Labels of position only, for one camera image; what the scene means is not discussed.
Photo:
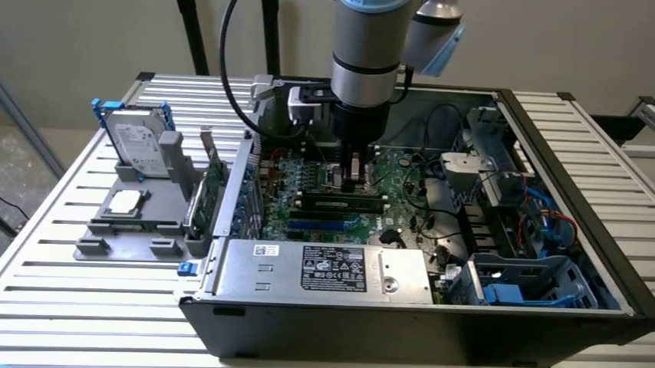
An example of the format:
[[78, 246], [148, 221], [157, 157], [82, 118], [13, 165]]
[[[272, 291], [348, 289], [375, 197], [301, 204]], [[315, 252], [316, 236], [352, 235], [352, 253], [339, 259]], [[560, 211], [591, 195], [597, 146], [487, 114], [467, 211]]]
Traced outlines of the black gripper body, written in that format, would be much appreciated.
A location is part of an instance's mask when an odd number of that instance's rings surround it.
[[340, 141], [340, 153], [360, 153], [381, 138], [389, 116], [389, 103], [375, 107], [355, 107], [343, 102], [329, 106], [332, 135]]

